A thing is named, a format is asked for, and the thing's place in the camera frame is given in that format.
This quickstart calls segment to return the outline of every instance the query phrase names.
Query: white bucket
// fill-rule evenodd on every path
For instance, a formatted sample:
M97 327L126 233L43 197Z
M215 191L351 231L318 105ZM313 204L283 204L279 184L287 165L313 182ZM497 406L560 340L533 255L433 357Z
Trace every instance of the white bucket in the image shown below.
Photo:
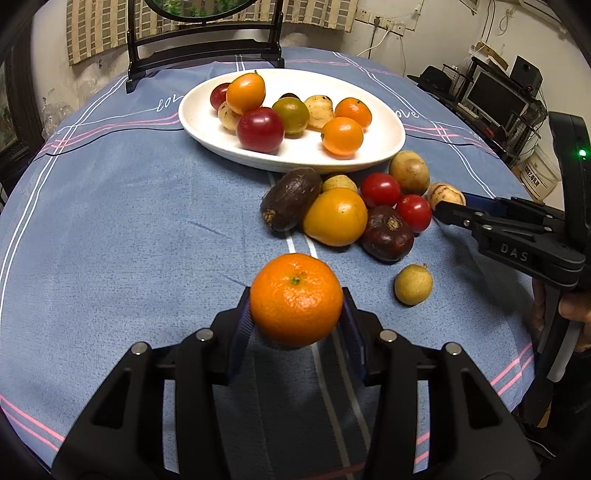
M525 162L520 179L532 197L544 200L560 181L560 169L544 150L536 146Z

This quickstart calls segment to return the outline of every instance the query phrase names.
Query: black speaker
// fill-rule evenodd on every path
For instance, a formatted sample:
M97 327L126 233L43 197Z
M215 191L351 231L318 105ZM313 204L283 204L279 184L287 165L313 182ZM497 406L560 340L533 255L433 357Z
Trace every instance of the black speaker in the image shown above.
M543 80L540 71L520 56L517 56L515 65L513 65L511 78L524 89L528 90L532 97L535 97L540 91Z

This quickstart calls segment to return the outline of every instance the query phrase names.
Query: monitor screen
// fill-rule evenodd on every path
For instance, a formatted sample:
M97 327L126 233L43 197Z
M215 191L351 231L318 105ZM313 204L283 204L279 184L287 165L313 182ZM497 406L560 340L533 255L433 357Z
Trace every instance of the monitor screen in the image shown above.
M522 99L484 72L476 79L467 98L502 127L507 126L512 114L520 115L525 108Z

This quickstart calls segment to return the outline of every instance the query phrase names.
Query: white wall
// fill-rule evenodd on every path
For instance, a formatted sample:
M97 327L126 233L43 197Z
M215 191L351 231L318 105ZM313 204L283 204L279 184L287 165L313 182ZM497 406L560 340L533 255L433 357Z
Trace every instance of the white wall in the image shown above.
M482 32L487 5L488 1L481 2L478 35ZM489 45L509 63L509 71L517 55L538 67L544 78L542 91L548 110L581 116L591 128L591 69L582 53L569 36L520 9L509 20L506 34L499 36L499 22L505 10L512 7L514 5L504 2L496 3ZM558 164L548 120L540 129L540 135L540 147ZM556 208L564 208L561 184L545 202Z
M49 131L70 112L80 108L94 92L104 87L116 75L127 69L125 47L87 59L73 67L68 64L66 50L66 2L49 0L35 16L33 24L33 74L41 120ZM370 9L376 15L396 17L409 28L402 41L406 56L406 73L419 75L429 64L457 64L467 56L470 43L477 35L479 18L460 0L424 0L420 17L407 15L421 0L361 0L359 7ZM311 25L285 23L283 46L308 46L326 50L358 54L369 47L373 26L355 22L353 31L327 30ZM374 45L384 35L378 30ZM193 41L177 39L175 45ZM149 54L146 48L140 55ZM402 75L400 37L390 33L388 38L372 51L372 60Z

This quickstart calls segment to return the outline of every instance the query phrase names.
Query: silver bolt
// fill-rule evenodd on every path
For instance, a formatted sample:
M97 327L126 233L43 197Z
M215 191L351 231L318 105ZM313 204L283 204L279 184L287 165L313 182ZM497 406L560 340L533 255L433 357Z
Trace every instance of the silver bolt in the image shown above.
M134 355L141 355L142 353L145 353L146 350L148 350L148 344L145 342L134 343L131 346L131 353Z
M396 332L394 332L393 330L382 330L379 333L379 338L383 342L390 343L398 338L398 334Z
M452 355L460 355L460 353L462 353L462 347L459 346L457 343L448 343L445 346L445 350L447 351L447 353L450 353Z
M213 338L213 331L209 328L202 328L195 333L195 336L200 342L207 342Z

